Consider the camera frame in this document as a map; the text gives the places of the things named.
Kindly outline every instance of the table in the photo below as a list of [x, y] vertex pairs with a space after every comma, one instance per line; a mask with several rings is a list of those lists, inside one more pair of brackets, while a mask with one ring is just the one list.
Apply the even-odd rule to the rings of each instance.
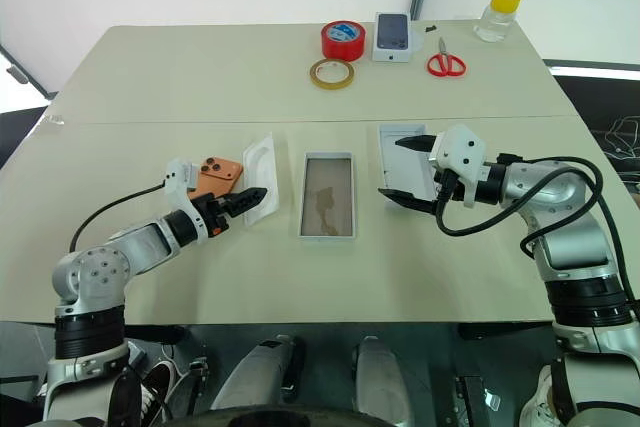
[[[430, 131], [453, 121], [421, 119]], [[464, 118], [489, 144], [488, 155], [581, 155], [603, 170], [605, 197], [640, 285], [640, 212], [577, 116]], [[434, 219], [388, 209], [378, 122], [41, 124], [0, 171], [0, 318], [51, 322], [57, 303], [50, 273], [75, 228], [96, 208], [159, 181], [167, 160], [211, 155], [240, 159], [272, 132], [281, 208], [250, 228], [231, 229], [134, 278], [129, 324], [507, 321], [551, 318], [535, 264], [518, 248], [524, 223], [509, 218], [481, 234], [450, 238]], [[297, 237], [303, 156], [311, 150], [354, 154], [357, 237], [313, 242]], [[161, 193], [112, 209], [87, 228], [79, 247], [154, 214]], [[454, 227], [497, 212], [479, 205], [447, 209]]]
[[[353, 63], [348, 89], [311, 84], [321, 25], [114, 27], [49, 108], [66, 122], [413, 121], [577, 115], [518, 25], [488, 44], [472, 21], [415, 22], [420, 52], [407, 64]], [[464, 79], [436, 78], [424, 62], [445, 38]]]

